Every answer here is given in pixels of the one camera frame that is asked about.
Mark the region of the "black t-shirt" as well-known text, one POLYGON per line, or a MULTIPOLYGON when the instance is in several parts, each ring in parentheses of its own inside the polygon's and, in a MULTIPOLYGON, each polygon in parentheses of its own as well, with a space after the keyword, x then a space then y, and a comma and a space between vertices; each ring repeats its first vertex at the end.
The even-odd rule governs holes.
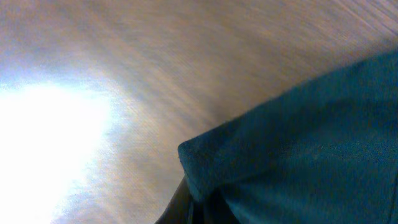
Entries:
POLYGON ((397 52, 297 86, 178 157, 160 223, 396 223, 397 52))

